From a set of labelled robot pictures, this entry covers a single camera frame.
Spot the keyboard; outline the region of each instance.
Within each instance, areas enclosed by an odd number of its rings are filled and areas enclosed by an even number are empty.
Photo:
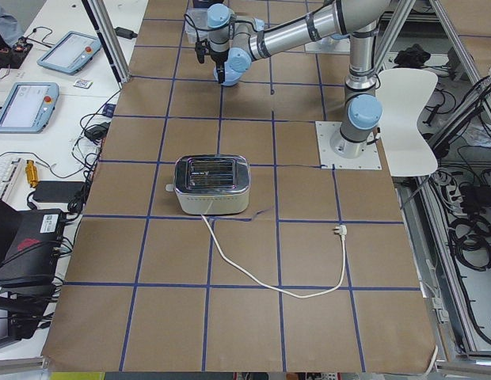
[[[0,200],[8,201],[21,173],[25,172],[25,160],[14,156],[0,157]]]

